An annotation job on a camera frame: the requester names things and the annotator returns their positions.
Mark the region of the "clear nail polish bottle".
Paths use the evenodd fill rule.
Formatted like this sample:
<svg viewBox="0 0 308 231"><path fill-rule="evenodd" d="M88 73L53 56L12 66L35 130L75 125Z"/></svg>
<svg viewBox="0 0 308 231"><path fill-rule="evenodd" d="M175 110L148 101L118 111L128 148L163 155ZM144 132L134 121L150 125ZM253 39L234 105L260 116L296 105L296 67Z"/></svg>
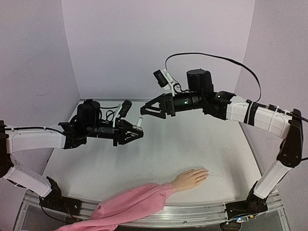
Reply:
<svg viewBox="0 0 308 231"><path fill-rule="evenodd" d="M138 125L133 125L133 128L138 130L138 131L143 131L142 127L138 126Z"/></svg>

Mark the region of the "pink sleeved forearm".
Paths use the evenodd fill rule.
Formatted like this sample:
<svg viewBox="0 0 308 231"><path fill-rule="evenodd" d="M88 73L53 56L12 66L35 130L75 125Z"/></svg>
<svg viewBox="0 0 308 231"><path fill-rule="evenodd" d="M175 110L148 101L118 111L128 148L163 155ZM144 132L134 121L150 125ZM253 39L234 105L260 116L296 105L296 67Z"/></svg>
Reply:
<svg viewBox="0 0 308 231"><path fill-rule="evenodd" d="M58 228L59 231L114 231L120 224L161 211L173 194L171 184L147 183L98 204L90 218Z"/></svg>

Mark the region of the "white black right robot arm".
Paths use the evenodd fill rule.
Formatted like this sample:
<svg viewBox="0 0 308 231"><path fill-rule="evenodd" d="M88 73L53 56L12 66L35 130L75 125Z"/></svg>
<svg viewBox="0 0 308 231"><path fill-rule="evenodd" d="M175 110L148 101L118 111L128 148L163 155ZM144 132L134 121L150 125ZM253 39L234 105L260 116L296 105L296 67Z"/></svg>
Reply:
<svg viewBox="0 0 308 231"><path fill-rule="evenodd" d="M215 92L210 72L203 69L190 70L186 75L188 92L176 93L176 83L170 73L166 69L155 71L154 76L160 87L171 90L171 93L147 102L141 108L141 114L165 119L167 115L175 116L177 112L202 109L205 115L251 125L281 138L276 161L254 184L247 198L225 205L228 220L266 212L268 195L290 169L302 161L304 138L301 112L245 100L226 91Z"/></svg>

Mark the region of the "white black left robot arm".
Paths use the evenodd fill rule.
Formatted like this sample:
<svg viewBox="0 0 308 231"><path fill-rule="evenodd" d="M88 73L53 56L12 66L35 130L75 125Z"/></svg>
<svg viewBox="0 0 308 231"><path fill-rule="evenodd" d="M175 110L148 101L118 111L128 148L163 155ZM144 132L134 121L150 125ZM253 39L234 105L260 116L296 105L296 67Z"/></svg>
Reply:
<svg viewBox="0 0 308 231"><path fill-rule="evenodd" d="M58 125L62 130L51 127L8 127L0 122L0 176L17 187L36 193L40 206L55 211L77 215L82 202L65 197L57 182L51 177L26 168L13 157L13 153L43 148L75 149L87 143L88 138L109 139L113 146L125 145L144 136L143 118L135 125L124 118L132 102L125 100L115 107L113 119L103 117L100 103L92 99L77 106L77 113L69 122Z"/></svg>

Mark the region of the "mannequin hand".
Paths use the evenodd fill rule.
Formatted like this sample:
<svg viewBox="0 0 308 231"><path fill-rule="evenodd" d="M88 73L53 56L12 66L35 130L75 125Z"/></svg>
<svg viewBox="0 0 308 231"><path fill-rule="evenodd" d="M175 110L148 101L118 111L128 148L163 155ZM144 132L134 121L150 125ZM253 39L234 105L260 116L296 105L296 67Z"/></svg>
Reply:
<svg viewBox="0 0 308 231"><path fill-rule="evenodd" d="M191 169L179 174L170 184L175 193L186 191L203 183L209 176L204 168Z"/></svg>

